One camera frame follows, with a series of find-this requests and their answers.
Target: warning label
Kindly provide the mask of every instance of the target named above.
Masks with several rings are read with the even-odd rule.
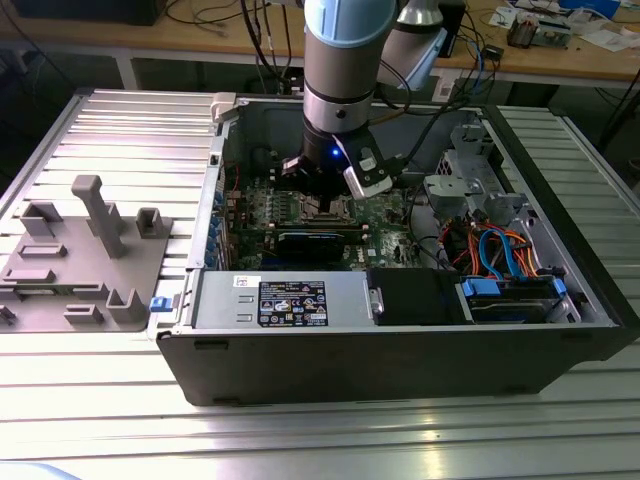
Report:
[[[258,323],[263,327],[329,325],[324,282],[260,282]]]

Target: metal bracket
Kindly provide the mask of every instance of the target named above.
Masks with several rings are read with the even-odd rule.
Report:
[[[213,123],[230,120],[237,114],[236,97],[237,95],[233,92],[219,92],[213,95],[213,103],[211,103]]]

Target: blue cable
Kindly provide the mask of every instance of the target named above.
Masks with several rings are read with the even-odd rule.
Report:
[[[482,265],[484,265],[484,267],[487,270],[493,273],[498,280],[503,280],[503,277],[500,274],[500,272],[498,272],[495,268],[493,268],[491,266],[491,263],[489,263],[489,261],[487,260],[487,255],[484,251],[485,246],[487,244],[487,239],[492,233],[498,234],[498,236],[500,237],[500,240],[502,240],[502,246],[504,247],[504,258],[507,259],[507,266],[509,267],[509,272],[511,273],[511,276],[517,277],[517,278],[526,278],[520,271],[520,268],[518,267],[518,264],[516,263],[516,261],[513,259],[513,254],[511,253],[511,245],[509,245],[509,239],[500,230],[496,230],[494,228],[486,230],[480,237],[478,250],[480,251],[480,261],[482,262]]]
[[[473,93],[477,93],[477,88],[478,85],[480,85],[480,78],[482,77],[482,73],[484,72],[484,60],[482,59],[482,53],[480,53],[480,47],[478,47],[478,44],[476,42],[474,42],[473,40],[471,40],[470,38],[467,39],[467,42],[469,42],[471,45],[473,45],[473,48],[476,51],[476,55],[477,55],[477,59],[478,59],[478,76],[476,77],[476,81],[473,82]]]

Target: electronic equipment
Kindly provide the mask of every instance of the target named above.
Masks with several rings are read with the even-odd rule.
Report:
[[[534,115],[559,135],[550,113],[443,115],[416,156],[415,172],[435,175],[405,172],[387,192],[323,205],[277,171],[304,135],[302,108],[214,101],[188,277],[177,300],[156,299],[174,322],[158,326],[157,344],[189,402],[535,393],[638,337],[640,320],[554,193],[562,185],[532,159],[546,150],[523,146],[538,130],[511,127]],[[379,148],[404,151],[423,121],[380,125]]]
[[[518,12],[507,33],[507,43],[512,47],[564,48],[571,40],[571,26],[563,18]]]
[[[467,5],[464,0],[440,0],[438,8],[442,12],[442,27],[447,31],[447,37],[442,43],[438,57],[449,58],[453,53]]]
[[[153,25],[164,12],[167,0],[11,0],[11,2],[21,17]]]

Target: floor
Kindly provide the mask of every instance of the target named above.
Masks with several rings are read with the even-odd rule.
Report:
[[[52,55],[51,58],[80,88],[121,88],[115,62],[105,57]],[[146,90],[174,91],[236,91],[262,93],[256,68],[249,65],[202,64],[168,60],[136,60],[136,70]],[[72,92],[51,66],[39,56],[29,62],[24,76],[5,71],[0,78],[0,190],[28,159],[57,118]],[[435,80],[417,95],[428,100]],[[267,88],[274,88],[267,80]],[[490,92],[474,99],[476,102],[502,104],[511,84],[496,82]],[[621,96],[622,91],[610,93]],[[597,141],[613,107],[591,88],[561,87],[550,106],[562,109],[592,141]],[[640,118],[629,121],[605,152],[605,157],[620,176],[634,186],[640,172],[629,167],[628,161],[639,156]]]

